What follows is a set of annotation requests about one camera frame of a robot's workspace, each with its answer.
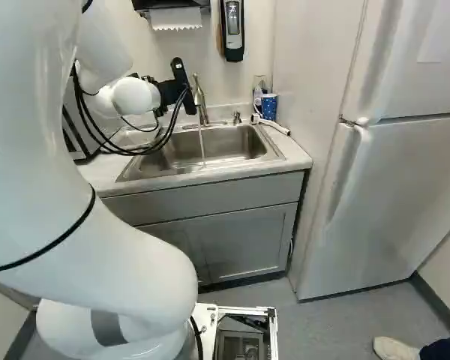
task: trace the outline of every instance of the cabinet door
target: cabinet door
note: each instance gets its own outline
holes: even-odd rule
[[[183,251],[196,269],[199,285],[210,283],[209,270],[200,245],[191,232],[190,220],[171,221],[137,227],[138,230],[156,236]]]
[[[285,270],[297,204],[193,219],[212,282]]]

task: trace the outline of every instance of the soap dispenser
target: soap dispenser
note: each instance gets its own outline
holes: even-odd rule
[[[228,62],[241,62],[245,51],[245,0],[220,0],[223,54]]]

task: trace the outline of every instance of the running water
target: running water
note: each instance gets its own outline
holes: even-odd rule
[[[205,161],[205,149],[203,147],[202,125],[200,124],[200,120],[198,121],[198,137],[199,137],[199,141],[200,141],[200,150],[202,151],[203,167],[206,167],[207,163]]]

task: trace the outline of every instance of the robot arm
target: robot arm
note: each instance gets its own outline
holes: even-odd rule
[[[95,0],[82,15],[76,60],[87,106],[109,119],[141,115],[159,108],[163,114],[167,105],[176,102],[182,86],[188,85],[183,64],[177,58],[171,64],[174,80],[154,84],[122,77],[133,62],[102,1]],[[197,113],[191,94],[184,99],[184,108],[189,115]]]
[[[47,299],[38,331],[67,356],[172,359],[197,299],[194,267],[110,213],[63,140],[62,96],[75,55],[85,91],[104,91],[119,111],[136,104],[127,104],[136,81],[104,88],[131,63],[100,0],[87,11],[98,20],[84,22],[83,36],[109,45],[87,50],[81,37],[75,53],[87,16],[80,7],[80,0],[0,1],[0,282]]]

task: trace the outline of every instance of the person's foot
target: person's foot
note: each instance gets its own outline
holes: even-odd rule
[[[373,350],[382,360],[419,360],[420,350],[390,337],[375,337]]]

